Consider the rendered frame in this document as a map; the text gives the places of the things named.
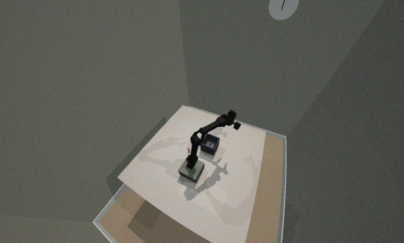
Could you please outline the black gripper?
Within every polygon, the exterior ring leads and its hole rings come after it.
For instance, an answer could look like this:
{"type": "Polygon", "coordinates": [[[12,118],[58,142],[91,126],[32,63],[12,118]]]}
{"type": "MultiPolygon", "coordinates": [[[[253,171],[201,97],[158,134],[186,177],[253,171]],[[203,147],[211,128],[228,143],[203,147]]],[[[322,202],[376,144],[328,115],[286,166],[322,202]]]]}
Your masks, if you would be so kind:
{"type": "Polygon", "coordinates": [[[240,123],[238,123],[238,122],[234,122],[233,120],[231,120],[231,124],[230,125],[228,125],[228,126],[231,126],[231,125],[234,125],[234,129],[236,129],[236,130],[238,130],[239,129],[239,127],[241,126],[241,124],[240,123]]]}

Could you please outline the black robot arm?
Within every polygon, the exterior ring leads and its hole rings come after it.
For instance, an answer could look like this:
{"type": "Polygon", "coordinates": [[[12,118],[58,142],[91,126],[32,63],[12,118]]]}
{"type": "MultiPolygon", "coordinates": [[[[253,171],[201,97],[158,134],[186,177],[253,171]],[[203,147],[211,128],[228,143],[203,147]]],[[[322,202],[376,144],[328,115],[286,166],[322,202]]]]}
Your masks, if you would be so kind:
{"type": "Polygon", "coordinates": [[[211,124],[208,124],[207,126],[200,128],[197,132],[194,132],[192,137],[190,138],[191,144],[192,144],[192,149],[190,155],[185,159],[187,161],[187,166],[192,169],[193,166],[196,164],[198,160],[198,156],[196,155],[198,146],[202,144],[204,141],[204,137],[206,133],[212,131],[213,129],[217,127],[225,127],[227,125],[231,124],[231,120],[234,121],[234,118],[236,117],[236,112],[230,110],[227,115],[221,115],[216,119],[216,121],[212,122],[211,124]],[[198,133],[201,133],[201,139],[197,136],[198,133]]]}

